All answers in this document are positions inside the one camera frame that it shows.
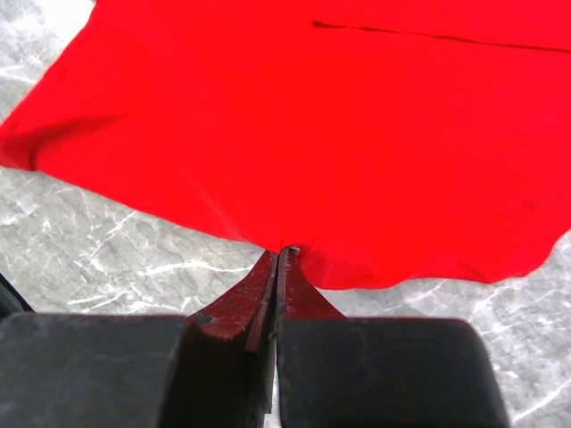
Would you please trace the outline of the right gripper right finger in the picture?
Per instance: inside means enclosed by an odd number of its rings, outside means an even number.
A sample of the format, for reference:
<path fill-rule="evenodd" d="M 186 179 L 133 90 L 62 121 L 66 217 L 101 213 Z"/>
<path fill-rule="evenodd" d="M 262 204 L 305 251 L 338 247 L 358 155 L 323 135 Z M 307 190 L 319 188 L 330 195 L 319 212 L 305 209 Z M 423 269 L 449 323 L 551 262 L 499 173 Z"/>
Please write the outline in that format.
<path fill-rule="evenodd" d="M 299 252 L 277 268 L 284 427 L 506 427 L 485 346 L 454 318 L 346 317 L 307 280 Z"/>

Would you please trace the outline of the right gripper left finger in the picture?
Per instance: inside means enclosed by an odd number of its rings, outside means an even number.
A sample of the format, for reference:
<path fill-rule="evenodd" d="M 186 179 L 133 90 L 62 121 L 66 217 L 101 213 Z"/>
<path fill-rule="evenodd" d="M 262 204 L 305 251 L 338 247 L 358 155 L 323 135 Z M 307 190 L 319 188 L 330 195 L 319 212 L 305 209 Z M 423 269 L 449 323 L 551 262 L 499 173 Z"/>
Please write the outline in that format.
<path fill-rule="evenodd" d="M 3 281 L 2 426 L 263 426 L 277 262 L 191 316 L 37 313 Z"/>

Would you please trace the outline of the red t shirt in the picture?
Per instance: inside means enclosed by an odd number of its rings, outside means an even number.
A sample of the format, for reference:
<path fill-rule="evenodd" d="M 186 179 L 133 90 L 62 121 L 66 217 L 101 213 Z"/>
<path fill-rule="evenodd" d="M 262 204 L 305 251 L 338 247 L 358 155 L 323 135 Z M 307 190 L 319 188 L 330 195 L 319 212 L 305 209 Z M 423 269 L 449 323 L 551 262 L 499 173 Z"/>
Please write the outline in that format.
<path fill-rule="evenodd" d="M 324 289 L 526 276 L 570 228 L 570 4 L 99 1 L 1 162 Z"/>

